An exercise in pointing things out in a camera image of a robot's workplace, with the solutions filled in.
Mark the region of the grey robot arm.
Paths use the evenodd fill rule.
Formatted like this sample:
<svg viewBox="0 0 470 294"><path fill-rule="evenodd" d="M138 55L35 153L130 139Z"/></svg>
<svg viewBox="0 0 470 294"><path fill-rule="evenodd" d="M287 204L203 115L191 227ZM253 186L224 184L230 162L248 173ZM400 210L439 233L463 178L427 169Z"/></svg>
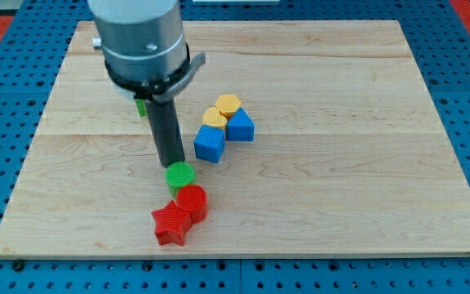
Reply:
<svg viewBox="0 0 470 294"><path fill-rule="evenodd" d="M185 160L175 97L206 63L191 56L177 0L90 0L104 65L115 85L144 103L160 164Z"/></svg>

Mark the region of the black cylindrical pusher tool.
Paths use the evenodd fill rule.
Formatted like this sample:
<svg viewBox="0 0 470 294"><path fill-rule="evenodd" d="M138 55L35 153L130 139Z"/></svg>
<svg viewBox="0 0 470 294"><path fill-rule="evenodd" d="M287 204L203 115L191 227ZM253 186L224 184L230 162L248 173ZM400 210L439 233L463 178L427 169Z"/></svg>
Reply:
<svg viewBox="0 0 470 294"><path fill-rule="evenodd" d="M160 164L169 167L173 163L183 162L184 147L175 101L158 103L155 100L146 100L144 104Z"/></svg>

